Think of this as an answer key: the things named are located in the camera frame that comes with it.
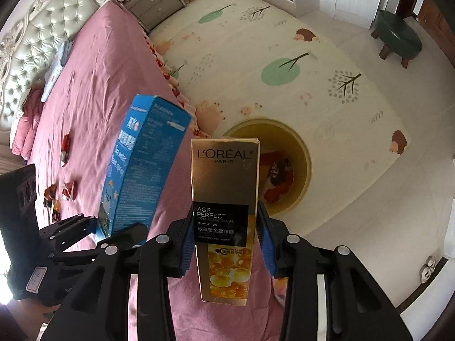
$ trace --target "play mat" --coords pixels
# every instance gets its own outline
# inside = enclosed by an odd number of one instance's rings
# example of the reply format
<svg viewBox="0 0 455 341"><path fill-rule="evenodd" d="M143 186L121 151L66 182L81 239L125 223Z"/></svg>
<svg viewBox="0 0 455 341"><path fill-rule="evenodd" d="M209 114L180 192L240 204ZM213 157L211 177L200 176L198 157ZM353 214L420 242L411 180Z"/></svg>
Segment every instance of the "play mat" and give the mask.
<svg viewBox="0 0 455 341"><path fill-rule="evenodd" d="M261 0L196 0L150 35L200 128L251 118L294 130L311 158L303 198L277 216L305 235L370 187L410 143L376 86L331 41Z"/></svg>

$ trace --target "storage box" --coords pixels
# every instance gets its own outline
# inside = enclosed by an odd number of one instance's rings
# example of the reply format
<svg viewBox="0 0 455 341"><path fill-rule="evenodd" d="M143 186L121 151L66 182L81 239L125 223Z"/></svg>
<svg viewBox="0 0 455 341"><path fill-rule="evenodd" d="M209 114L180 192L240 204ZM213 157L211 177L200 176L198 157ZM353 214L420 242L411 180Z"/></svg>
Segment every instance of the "storage box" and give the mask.
<svg viewBox="0 0 455 341"><path fill-rule="evenodd" d="M204 302L246 305L258 202L259 141L191 143L194 237Z"/></svg>
<svg viewBox="0 0 455 341"><path fill-rule="evenodd" d="M150 228L190 115L158 96L136 95L109 163L96 239L135 223Z"/></svg>

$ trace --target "black label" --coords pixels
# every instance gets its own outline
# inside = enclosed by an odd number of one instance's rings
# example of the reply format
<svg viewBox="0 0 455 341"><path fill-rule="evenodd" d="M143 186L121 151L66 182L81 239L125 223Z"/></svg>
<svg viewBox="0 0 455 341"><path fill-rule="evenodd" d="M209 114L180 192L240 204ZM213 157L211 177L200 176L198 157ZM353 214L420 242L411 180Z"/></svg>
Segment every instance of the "black label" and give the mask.
<svg viewBox="0 0 455 341"><path fill-rule="evenodd" d="M196 242L215 245L246 246L248 205L230 203L193 203Z"/></svg>

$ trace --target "stool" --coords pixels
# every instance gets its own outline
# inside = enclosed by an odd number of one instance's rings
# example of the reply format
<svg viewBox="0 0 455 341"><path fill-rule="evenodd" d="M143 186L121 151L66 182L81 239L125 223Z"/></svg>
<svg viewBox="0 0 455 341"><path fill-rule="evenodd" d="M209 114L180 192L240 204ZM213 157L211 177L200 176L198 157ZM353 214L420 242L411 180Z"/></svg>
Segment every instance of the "stool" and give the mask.
<svg viewBox="0 0 455 341"><path fill-rule="evenodd" d="M422 42L414 30L399 16L379 10L374 22L375 30L371 37L384 42L379 57L385 60L391 51L401 56L401 66L408 68L409 61L422 51Z"/></svg>

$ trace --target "carved headboard frame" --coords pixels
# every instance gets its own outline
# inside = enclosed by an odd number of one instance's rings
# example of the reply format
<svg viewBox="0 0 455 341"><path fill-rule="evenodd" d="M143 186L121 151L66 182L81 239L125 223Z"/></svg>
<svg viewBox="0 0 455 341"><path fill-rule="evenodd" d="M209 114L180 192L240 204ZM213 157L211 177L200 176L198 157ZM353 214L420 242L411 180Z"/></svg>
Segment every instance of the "carved headboard frame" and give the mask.
<svg viewBox="0 0 455 341"><path fill-rule="evenodd" d="M46 7L50 0L35 0L31 5L27 14L20 19L13 28L4 35L0 41L0 116L5 111L4 101L4 85L8 78L11 69L11 60L13 55L20 45L29 22ZM94 0L98 5L102 6L108 0ZM9 133L10 130L2 130L0 132Z"/></svg>

